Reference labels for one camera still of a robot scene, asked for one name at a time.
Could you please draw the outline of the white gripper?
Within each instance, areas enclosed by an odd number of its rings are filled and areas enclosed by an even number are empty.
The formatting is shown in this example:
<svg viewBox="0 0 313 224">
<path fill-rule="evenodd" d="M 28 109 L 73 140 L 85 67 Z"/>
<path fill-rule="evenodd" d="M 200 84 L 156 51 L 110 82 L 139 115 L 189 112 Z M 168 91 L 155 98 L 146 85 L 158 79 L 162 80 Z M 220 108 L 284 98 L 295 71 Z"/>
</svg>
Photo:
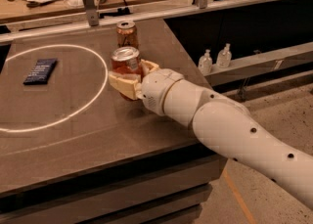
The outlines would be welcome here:
<svg viewBox="0 0 313 224">
<path fill-rule="evenodd" d="M 109 83 L 127 100 L 138 100 L 142 92 L 143 104 L 151 112 L 164 115 L 163 104 L 171 87 L 184 78 L 184 75 L 172 69 L 159 69 L 159 65 L 142 59 L 143 82 L 141 75 L 109 72 Z"/>
</svg>

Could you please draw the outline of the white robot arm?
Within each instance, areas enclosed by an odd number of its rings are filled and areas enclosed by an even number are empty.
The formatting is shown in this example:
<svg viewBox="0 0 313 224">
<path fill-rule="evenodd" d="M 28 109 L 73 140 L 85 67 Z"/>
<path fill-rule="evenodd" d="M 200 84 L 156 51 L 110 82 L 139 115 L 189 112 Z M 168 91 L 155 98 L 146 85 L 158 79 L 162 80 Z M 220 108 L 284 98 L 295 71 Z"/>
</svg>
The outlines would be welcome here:
<svg viewBox="0 0 313 224">
<path fill-rule="evenodd" d="M 190 128 L 214 152 L 248 166 L 271 179 L 313 208 L 313 156 L 270 134 L 242 104 L 184 75 L 142 62 L 144 74 L 109 72 L 110 85 L 146 109 Z"/>
</svg>

